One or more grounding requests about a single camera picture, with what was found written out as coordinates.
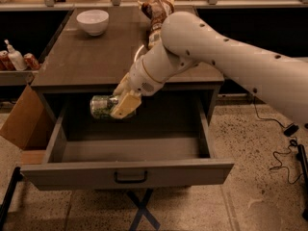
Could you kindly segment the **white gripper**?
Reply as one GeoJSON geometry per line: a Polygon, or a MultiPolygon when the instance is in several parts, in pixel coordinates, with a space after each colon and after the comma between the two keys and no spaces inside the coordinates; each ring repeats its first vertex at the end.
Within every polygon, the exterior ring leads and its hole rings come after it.
{"type": "Polygon", "coordinates": [[[142,96],[152,96],[163,87],[147,73],[143,59],[133,63],[120,83],[115,88],[113,95],[120,95],[118,103],[112,108],[111,117],[123,119],[133,113],[141,104],[142,96]]]}

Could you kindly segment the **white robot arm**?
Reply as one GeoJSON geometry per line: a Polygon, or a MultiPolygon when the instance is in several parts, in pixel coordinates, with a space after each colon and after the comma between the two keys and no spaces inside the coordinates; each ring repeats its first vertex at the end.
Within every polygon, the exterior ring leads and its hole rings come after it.
{"type": "Polygon", "coordinates": [[[293,122],[308,124],[308,64],[226,38],[194,14],[169,15],[161,40],[131,66],[114,90],[111,116],[124,118],[144,96],[200,62],[210,64],[293,122]]]}

